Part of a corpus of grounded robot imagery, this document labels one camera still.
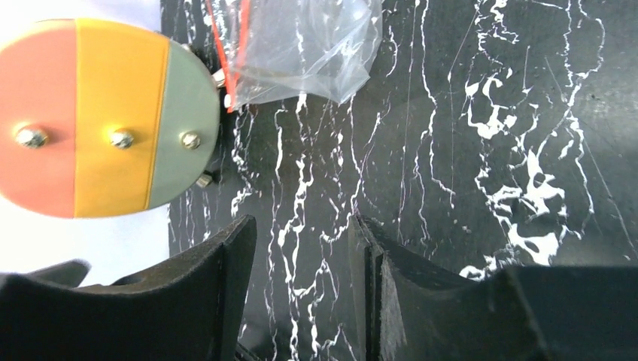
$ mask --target marble tabletop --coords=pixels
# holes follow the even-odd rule
[[[163,33],[218,67],[200,0]],[[371,79],[223,120],[221,182],[170,205],[179,253],[242,214],[259,239],[240,341],[358,359],[345,230],[374,217],[473,280],[511,264],[636,265],[638,3],[384,1]]]

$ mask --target plastic bag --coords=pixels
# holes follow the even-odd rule
[[[369,79],[382,0],[206,0],[230,110],[315,94],[347,101]]]

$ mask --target white surface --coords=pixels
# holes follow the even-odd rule
[[[115,20],[156,31],[160,30],[160,0],[4,2],[0,41],[14,37],[33,21],[75,17]],[[169,258],[168,206],[122,217],[65,220],[0,198],[0,225],[0,272],[30,272],[79,258],[92,266],[83,285],[110,284]]]

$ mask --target yellow panel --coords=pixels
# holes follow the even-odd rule
[[[77,20],[75,216],[147,208],[169,40],[133,26]],[[125,129],[121,150],[109,135]]]

